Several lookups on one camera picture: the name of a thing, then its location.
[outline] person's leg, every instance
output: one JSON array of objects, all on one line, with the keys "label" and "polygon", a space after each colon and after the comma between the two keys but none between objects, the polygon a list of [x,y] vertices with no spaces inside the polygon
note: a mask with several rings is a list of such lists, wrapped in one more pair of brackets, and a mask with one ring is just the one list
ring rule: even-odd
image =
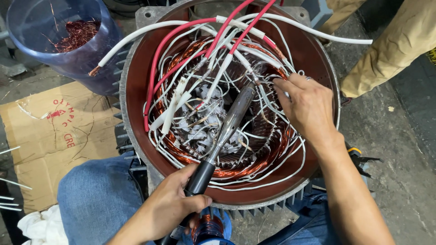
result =
[{"label": "person's leg", "polygon": [[70,245],[105,244],[141,206],[128,173],[132,160],[124,159],[131,155],[90,160],[62,178],[58,202]]},{"label": "person's leg", "polygon": [[371,91],[436,47],[436,1],[405,0],[381,36],[341,83],[344,96]]},{"label": "person's leg", "polygon": [[294,205],[286,206],[299,215],[297,221],[259,245],[341,244],[331,223],[325,192],[314,189],[311,194],[304,194],[303,200],[295,199]]},{"label": "person's leg", "polygon": [[332,34],[341,27],[365,1],[366,0],[326,0],[327,7],[333,10],[333,15],[318,30],[326,34]]}]

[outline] cardboard box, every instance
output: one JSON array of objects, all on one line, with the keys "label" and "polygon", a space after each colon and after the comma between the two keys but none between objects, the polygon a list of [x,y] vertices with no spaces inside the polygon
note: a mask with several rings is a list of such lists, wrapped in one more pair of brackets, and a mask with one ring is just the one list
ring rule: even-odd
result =
[{"label": "cardboard box", "polygon": [[113,117],[119,110],[108,98],[72,82],[0,106],[12,151],[24,211],[44,210],[57,203],[58,184],[73,167],[89,159],[118,155]]}]

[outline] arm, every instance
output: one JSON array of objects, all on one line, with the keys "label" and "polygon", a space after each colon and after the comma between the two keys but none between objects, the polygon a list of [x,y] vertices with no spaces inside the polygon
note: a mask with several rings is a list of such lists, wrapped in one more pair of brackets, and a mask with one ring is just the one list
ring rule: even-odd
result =
[{"label": "arm", "polygon": [[[395,244],[368,188],[352,163],[344,136],[333,124],[333,93],[293,73],[274,80],[283,110],[318,156],[332,222],[345,244]],[[283,91],[289,93],[287,98]]]},{"label": "arm", "polygon": [[107,245],[139,245],[162,238],[188,214],[200,213],[212,203],[206,195],[185,197],[183,186],[197,164],[190,164],[165,178]]}]

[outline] khaki pants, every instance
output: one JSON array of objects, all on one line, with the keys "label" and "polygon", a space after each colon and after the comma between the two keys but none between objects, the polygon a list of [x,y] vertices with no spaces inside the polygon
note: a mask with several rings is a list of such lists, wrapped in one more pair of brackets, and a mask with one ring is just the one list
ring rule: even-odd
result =
[{"label": "khaki pants", "polygon": [[[365,0],[327,0],[332,17],[320,28],[333,33]],[[355,98],[371,91],[421,54],[436,47],[436,0],[405,0],[381,36],[341,82],[344,96]]]}]

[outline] white cloth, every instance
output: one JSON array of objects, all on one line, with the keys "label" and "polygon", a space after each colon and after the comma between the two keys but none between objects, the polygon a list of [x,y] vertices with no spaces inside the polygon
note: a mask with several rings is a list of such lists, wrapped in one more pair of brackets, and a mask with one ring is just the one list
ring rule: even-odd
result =
[{"label": "white cloth", "polygon": [[67,245],[68,239],[62,225],[59,205],[44,212],[33,212],[18,222],[23,235],[31,240],[23,245]]}]

